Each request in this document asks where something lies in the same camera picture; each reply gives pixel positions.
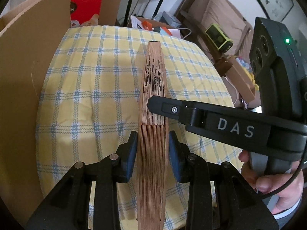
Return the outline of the right hand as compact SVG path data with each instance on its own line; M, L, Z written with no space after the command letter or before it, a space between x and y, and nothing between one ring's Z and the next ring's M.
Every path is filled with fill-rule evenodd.
M256 173L250 168L249 154L247 151L241 151L238 159L243 162L241 169L242 176L254 190L258 190L263 194L272 192L284 185L297 170L300 163L299 161L293 162L290 173L257 177ZM303 181L303 172L301 171L289 186L277 194L279 200L271 210L272 214L278 214L288 210L300 200L303 193Z

